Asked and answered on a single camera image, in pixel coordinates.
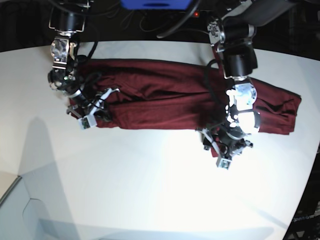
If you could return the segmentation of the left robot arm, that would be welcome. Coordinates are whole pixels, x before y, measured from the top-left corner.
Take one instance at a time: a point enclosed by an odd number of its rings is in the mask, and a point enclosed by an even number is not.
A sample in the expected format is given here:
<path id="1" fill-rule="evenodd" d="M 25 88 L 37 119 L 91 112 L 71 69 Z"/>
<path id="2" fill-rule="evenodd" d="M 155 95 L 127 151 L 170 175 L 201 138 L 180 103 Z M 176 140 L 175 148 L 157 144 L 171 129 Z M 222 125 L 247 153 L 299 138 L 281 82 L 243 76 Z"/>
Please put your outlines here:
<path id="1" fill-rule="evenodd" d="M 257 132 L 288 135 L 295 129 L 301 99 L 251 78 L 258 68 L 253 48 L 257 28 L 295 5 L 294 0 L 215 0 L 209 6 L 207 33 L 214 59 L 204 69 L 204 83 L 218 103 L 209 80 L 213 64 L 218 64 L 227 80 L 228 101 L 224 118 L 199 132 L 204 148 L 216 152 L 221 168 L 253 146 L 248 136 Z"/>

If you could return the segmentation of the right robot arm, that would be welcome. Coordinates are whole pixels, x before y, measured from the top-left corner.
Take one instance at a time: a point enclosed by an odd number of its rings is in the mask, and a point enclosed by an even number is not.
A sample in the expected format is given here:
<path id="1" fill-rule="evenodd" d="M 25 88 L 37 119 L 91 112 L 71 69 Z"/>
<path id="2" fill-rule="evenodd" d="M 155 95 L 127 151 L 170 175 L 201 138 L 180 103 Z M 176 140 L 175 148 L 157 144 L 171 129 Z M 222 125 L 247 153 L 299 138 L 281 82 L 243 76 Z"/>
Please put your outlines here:
<path id="1" fill-rule="evenodd" d="M 81 67 L 91 60 L 97 46 L 96 40 L 88 55 L 79 55 L 79 34 L 85 31 L 88 17 L 100 16 L 92 13 L 91 0 L 52 0 L 48 27 L 57 35 L 50 45 L 53 59 L 52 69 L 47 75 L 51 89 L 68 98 L 66 113 L 77 118 L 83 129 L 97 126 L 97 121 L 111 122 L 112 115 L 106 102 L 118 88 L 107 87 L 98 90 L 95 84 L 102 78 L 100 71 L 87 76 Z"/>

